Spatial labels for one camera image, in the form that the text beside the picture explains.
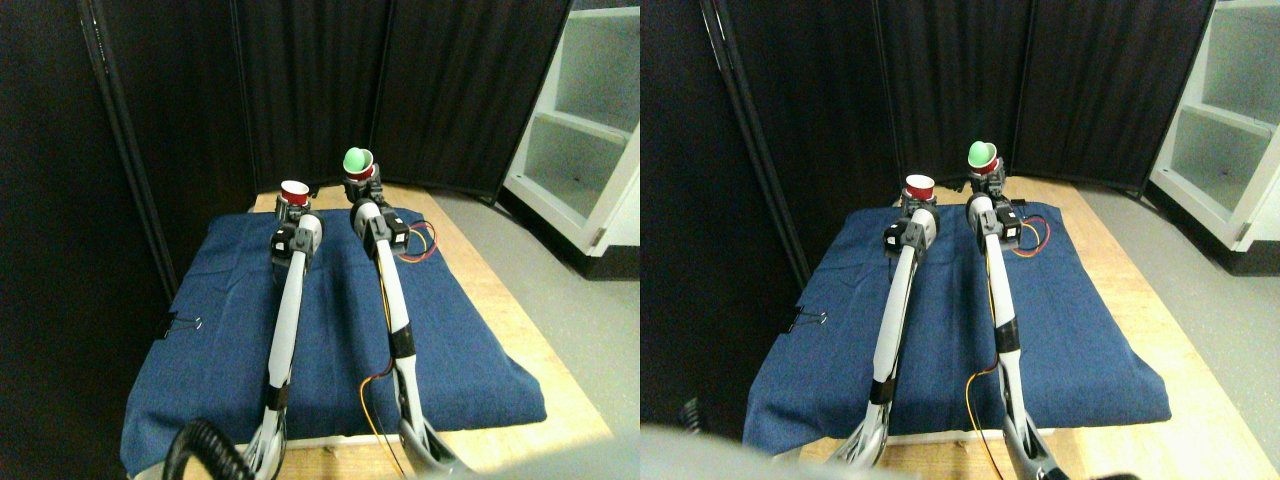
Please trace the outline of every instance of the black coiled cable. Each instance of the black coiled cable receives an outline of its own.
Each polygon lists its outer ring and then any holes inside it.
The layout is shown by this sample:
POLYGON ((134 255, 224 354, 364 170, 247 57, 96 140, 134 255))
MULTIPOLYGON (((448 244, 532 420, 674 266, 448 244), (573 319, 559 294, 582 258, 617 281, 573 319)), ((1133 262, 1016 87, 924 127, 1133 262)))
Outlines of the black coiled cable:
POLYGON ((253 479, 253 471, 236 451, 236 444, 209 420, 192 420, 173 438, 164 460, 164 480, 180 480, 192 454, 214 480, 253 479))

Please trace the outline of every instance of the blue denim fabric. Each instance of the blue denim fabric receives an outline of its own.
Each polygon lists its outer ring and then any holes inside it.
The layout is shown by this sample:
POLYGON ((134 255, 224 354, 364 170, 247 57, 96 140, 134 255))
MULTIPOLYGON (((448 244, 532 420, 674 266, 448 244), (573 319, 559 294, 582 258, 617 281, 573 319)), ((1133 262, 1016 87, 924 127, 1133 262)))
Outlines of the blue denim fabric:
MULTIPOLYGON (((389 355, 378 270, 352 232, 348 211, 315 214, 324 221, 324 239, 303 284, 289 439, 369 434, 357 387, 387 367, 389 355)), ((406 221, 422 218, 408 210, 399 215, 406 221)), ((152 343, 129 393, 120 460, 131 475, 161 462, 188 420, 209 419, 236 443, 247 443, 261 422, 266 357, 284 285, 284 269, 268 257, 278 227, 273 214, 227 215, 209 225, 172 307, 179 317, 202 317, 204 326, 152 343)), ((431 425, 463 430, 545 420, 538 380, 507 357, 444 257, 397 261, 397 268, 431 425)), ((372 383, 365 397, 383 425, 398 431, 390 378, 372 383)))
MULTIPOLYGON (((1052 227, 1032 259, 1005 252, 1023 355, 1023 392, 1037 426, 1169 420, 1165 381, 1129 348, 1080 265, 1061 212, 1030 204, 1052 227)), ((919 266, 906 314, 891 434, 972 430, 964 384, 995 357, 983 257, 963 205, 938 207, 938 237, 919 266)), ((827 312, 774 340, 748 401, 744 442, 781 453, 823 436, 847 438, 867 412, 872 357, 892 275, 881 236, 897 209, 849 215, 797 305, 827 312)), ((1043 224, 1033 225, 1044 234, 1043 224)), ((1034 243, 1024 233, 1024 246, 1034 243)), ((984 428, 1000 428, 997 375, 974 380, 984 428)))

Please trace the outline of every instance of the black clip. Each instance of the black clip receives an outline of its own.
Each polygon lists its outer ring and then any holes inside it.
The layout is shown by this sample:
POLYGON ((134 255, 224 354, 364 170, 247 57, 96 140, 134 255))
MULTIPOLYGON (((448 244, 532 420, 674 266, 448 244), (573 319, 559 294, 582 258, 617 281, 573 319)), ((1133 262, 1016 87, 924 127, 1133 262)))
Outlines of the black clip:
POLYGON ((804 311, 804 307, 800 306, 800 307, 796 307, 796 319, 791 321, 791 326, 787 328, 787 333, 791 333, 792 330, 795 330, 796 325, 808 325, 808 324, 822 325, 822 324, 826 324, 826 323, 827 323, 827 312, 808 314, 808 312, 804 311), (808 317, 810 317, 813 320, 804 320, 804 321, 801 321, 800 320, 801 316, 808 316, 808 317))
POLYGON ((169 323, 169 329, 164 330, 164 337, 160 337, 160 338, 161 339, 166 339, 166 338, 169 338, 170 333, 174 333, 174 332, 178 332, 178 330, 200 330, 200 326, 204 325, 204 324, 205 324, 205 321, 201 317, 198 317, 198 316, 195 317, 195 319, 179 319, 179 317, 175 316, 175 317, 173 317, 173 321, 169 323), (186 323, 186 324, 193 324, 193 325, 173 328, 173 324, 179 323, 179 321, 186 323))

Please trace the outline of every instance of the wooden platform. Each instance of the wooden platform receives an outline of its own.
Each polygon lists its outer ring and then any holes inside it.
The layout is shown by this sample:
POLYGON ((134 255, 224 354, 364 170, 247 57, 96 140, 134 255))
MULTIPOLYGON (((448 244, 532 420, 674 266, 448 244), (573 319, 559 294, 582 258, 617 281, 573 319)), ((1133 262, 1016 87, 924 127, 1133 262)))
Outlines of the wooden platform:
MULTIPOLYGON (((538 326, 435 200, 416 187, 388 186, 385 195, 393 206, 421 212, 435 225, 439 252, 449 262, 453 275, 480 311, 480 316, 489 324, 489 329, 502 342, 507 355, 541 384, 547 401, 547 420, 539 424, 442 433, 440 436, 453 447, 458 457, 475 470, 493 471, 530 456, 611 436, 600 413, 591 406, 564 364, 561 364, 550 344, 538 332, 538 326)), ((274 209, 275 193, 264 193, 257 197, 253 211, 274 209)), ((351 202, 343 195, 342 187, 326 187, 312 200, 312 209, 349 210, 351 202)), ((408 468, 398 440, 394 435, 390 438, 401 462, 408 468)), ((383 449, 372 443, 371 435, 355 438, 355 442, 357 444, 289 448, 279 479, 398 477, 396 466, 383 449)), ((209 476, 197 461, 192 461, 187 468, 187 477, 209 476)))
MULTIPOLYGON (((964 204, 969 198, 968 191, 938 188, 934 193, 940 204, 964 204)), ((1102 301, 1134 352, 1165 379, 1169 390, 1172 419, 1166 422, 1057 429, 1046 442, 1062 470, 1073 479, 1116 472, 1142 479, 1276 479, 1257 439, 1187 334, 1075 187, 1010 178, 1006 195, 1062 210, 1062 221, 1102 301)), ((804 447, 800 457, 824 461, 840 443, 814 442, 804 447)), ((1004 440, 988 443, 1005 479, 1014 479, 1004 440)), ((879 466, 925 479, 995 477, 979 440, 890 445, 879 466)))

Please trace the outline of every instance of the red cup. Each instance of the red cup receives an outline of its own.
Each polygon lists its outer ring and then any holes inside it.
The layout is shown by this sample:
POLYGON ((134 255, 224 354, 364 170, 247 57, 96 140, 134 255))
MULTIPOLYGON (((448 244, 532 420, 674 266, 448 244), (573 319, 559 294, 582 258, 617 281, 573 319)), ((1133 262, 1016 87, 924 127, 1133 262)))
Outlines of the red cup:
POLYGON ((906 195, 915 200, 933 198, 933 179, 925 175, 906 175, 906 195))
POLYGON ((307 205, 307 193, 311 188, 306 183, 284 180, 280 182, 280 197, 293 205, 307 205))

